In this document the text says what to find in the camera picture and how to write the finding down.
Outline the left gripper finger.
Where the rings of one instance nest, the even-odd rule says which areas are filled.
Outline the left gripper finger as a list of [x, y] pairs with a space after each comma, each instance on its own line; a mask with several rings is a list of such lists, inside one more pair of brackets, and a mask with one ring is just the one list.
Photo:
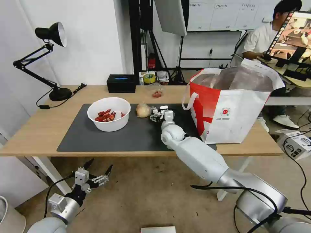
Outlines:
[[88, 169], [93, 163], [93, 161], [94, 158], [85, 162], [84, 165], [79, 166], [75, 172], [72, 172], [72, 177], [74, 177], [75, 179], [88, 179], [89, 178]]
[[110, 165], [109, 168], [104, 173], [104, 175], [95, 176], [95, 175], [89, 174], [89, 180], [87, 181], [87, 184], [89, 184], [90, 188], [98, 188], [104, 185], [106, 182], [108, 182], [112, 168], [113, 168], [113, 165]]

